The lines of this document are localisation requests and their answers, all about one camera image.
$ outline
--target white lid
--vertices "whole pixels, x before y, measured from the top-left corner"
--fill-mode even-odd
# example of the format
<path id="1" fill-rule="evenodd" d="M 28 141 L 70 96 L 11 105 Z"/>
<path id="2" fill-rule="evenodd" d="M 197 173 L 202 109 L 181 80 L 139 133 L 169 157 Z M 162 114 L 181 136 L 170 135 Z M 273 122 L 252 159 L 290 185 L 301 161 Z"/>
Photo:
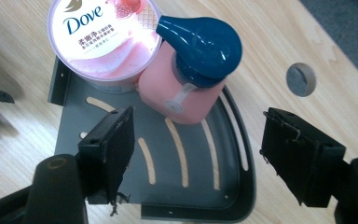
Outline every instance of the white lid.
<path id="1" fill-rule="evenodd" d="M 48 14 L 48 37 L 79 75 L 117 79 L 136 75 L 154 58 L 158 17 L 147 0 L 56 0 Z"/>

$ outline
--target tray rim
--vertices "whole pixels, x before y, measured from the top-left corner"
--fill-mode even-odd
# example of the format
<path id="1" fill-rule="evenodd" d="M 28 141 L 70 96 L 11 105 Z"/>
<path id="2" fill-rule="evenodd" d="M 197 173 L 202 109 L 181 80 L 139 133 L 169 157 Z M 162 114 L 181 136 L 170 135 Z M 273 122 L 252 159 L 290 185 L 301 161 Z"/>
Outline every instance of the tray rim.
<path id="1" fill-rule="evenodd" d="M 66 67 L 66 65 L 64 65 L 58 57 L 56 57 L 48 93 L 48 102 L 65 107 L 66 96 L 68 94 L 67 88 L 72 74 L 75 73 Z M 241 165 L 241 154 L 239 152 L 240 139 L 238 139 L 238 135 L 236 134 L 234 137 L 236 139 L 236 153 L 238 154 L 237 159 L 239 163 L 240 175 L 239 192 L 236 200 L 232 203 L 231 206 L 223 209 L 186 208 L 167 205 L 159 206 L 156 204 L 141 204 L 142 219 L 202 222 L 239 222 L 246 219 L 252 212 L 255 205 L 256 191 L 255 166 L 252 149 L 243 120 L 241 118 L 241 114 L 227 86 L 223 88 L 222 93 L 225 96 L 228 105 L 222 101 L 221 96 L 219 96 L 218 101 L 220 101 L 219 103 L 223 106 L 226 116 L 231 121 L 229 123 L 229 128 L 233 133 L 236 133 L 233 127 L 233 122 L 237 122 L 242 138 L 241 141 L 243 142 L 246 153 L 246 160 L 248 163 L 248 170 L 245 171 Z M 232 120 L 229 117 L 227 106 L 229 106 L 229 109 L 231 110 L 235 120 Z"/>

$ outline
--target wood grain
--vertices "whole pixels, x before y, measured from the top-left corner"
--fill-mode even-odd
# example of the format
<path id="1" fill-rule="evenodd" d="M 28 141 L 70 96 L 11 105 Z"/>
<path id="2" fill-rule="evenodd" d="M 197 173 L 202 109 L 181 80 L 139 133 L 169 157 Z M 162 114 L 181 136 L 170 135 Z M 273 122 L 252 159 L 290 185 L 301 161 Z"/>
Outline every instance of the wood grain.
<path id="1" fill-rule="evenodd" d="M 165 15 L 215 17 L 231 24 L 243 45 L 241 64 L 227 85 L 252 143 L 257 198 L 243 223 L 334 223 L 336 201 L 327 209 L 298 206 L 295 197 L 258 154 L 269 107 L 298 114 L 358 158 L 358 70 L 297 0 L 155 1 Z M 46 20 L 51 1 L 0 1 L 0 89 L 16 104 L 0 103 L 0 198 L 31 184 L 34 168 L 53 155 L 62 109 L 47 103 L 54 63 Z M 317 86 L 308 97 L 293 95 L 285 73 L 306 63 Z M 140 221 L 139 205 L 89 208 L 90 223 Z"/>

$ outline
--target plastic tray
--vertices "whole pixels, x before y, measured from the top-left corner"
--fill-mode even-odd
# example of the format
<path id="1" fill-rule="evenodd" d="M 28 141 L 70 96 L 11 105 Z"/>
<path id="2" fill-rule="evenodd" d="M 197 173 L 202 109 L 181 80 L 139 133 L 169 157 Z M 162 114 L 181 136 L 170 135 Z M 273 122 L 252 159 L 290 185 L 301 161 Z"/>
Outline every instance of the plastic tray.
<path id="1" fill-rule="evenodd" d="M 98 91 L 57 59 L 48 97 L 63 106 L 55 154 L 75 155 L 81 134 L 105 116 L 90 99 L 133 105 L 135 149 L 119 192 L 142 205 L 142 218 L 241 221 L 254 205 L 255 170 L 241 117 L 227 88 L 223 93 L 201 124 L 174 124 L 137 91 Z"/>

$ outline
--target pink bottle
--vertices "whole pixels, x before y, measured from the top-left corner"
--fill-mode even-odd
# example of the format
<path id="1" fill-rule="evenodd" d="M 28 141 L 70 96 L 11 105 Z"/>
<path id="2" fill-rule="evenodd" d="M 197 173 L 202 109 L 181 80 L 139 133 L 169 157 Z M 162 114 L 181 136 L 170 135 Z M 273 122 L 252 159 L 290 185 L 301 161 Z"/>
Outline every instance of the pink bottle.
<path id="1" fill-rule="evenodd" d="M 181 124 L 202 121 L 241 60 L 241 41 L 223 21 L 162 16 L 166 41 L 139 80 L 142 100 Z"/>

